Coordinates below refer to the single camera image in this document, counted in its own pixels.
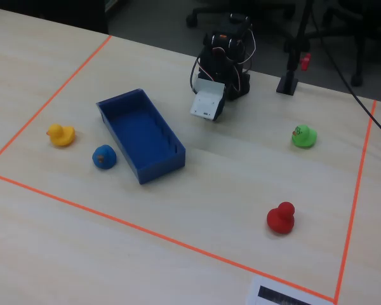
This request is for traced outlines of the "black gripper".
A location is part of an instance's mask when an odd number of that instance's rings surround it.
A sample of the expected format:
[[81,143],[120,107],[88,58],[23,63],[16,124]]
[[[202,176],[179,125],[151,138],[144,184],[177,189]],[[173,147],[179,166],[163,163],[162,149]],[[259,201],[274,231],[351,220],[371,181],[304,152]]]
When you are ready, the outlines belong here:
[[222,47],[204,47],[199,55],[199,78],[225,85],[225,94],[218,102],[213,117],[216,121],[223,111],[225,99],[235,100],[240,97],[241,72]]

